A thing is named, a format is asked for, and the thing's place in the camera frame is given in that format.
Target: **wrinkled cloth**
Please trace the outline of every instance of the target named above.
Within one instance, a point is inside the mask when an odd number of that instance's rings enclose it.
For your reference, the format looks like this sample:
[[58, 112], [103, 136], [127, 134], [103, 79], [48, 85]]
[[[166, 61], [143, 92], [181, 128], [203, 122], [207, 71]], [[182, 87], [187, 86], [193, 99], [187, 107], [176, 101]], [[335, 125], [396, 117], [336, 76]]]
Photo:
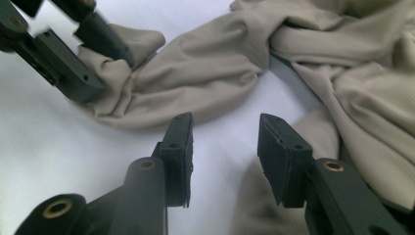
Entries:
[[[249, 97], [271, 52], [289, 61], [325, 106], [314, 120], [330, 130], [312, 121], [306, 122], [310, 133], [299, 129], [310, 136], [305, 139], [314, 157], [351, 163], [380, 197], [412, 209], [415, 1], [237, 0], [231, 9], [155, 57], [148, 53], [134, 69], [81, 48], [81, 60], [113, 90], [82, 109], [127, 128], [164, 125], [184, 112], [193, 112], [196, 122], [214, 118]], [[123, 38], [128, 45], [134, 41]], [[339, 137], [328, 138], [332, 133]], [[324, 151], [326, 145], [335, 151]], [[259, 171], [256, 166], [249, 172]], [[270, 206], [263, 177], [247, 179], [242, 191], [248, 181], [263, 194], [241, 193], [234, 227], [242, 234], [275, 234], [283, 225], [261, 229], [279, 218], [280, 209]], [[256, 208], [247, 205], [252, 201]]]

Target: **white background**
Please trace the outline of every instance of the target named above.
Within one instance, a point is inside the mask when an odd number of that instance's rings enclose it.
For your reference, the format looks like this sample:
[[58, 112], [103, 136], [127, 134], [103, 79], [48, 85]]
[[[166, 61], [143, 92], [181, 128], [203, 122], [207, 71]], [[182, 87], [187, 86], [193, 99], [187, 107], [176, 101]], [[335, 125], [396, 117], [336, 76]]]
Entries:
[[[110, 23], [161, 31], [168, 41], [229, 13], [231, 1], [100, 0]], [[47, 26], [76, 51], [76, 25], [50, 2], [29, 21]], [[76, 193], [88, 202], [122, 184], [128, 165], [149, 157], [163, 130], [102, 125], [72, 106], [16, 54], [0, 53], [0, 234], [13, 234], [38, 204]], [[294, 123], [319, 105], [299, 77], [272, 58], [239, 108], [194, 127], [189, 209], [169, 209], [169, 234], [229, 234], [244, 171], [256, 158], [259, 115]]]

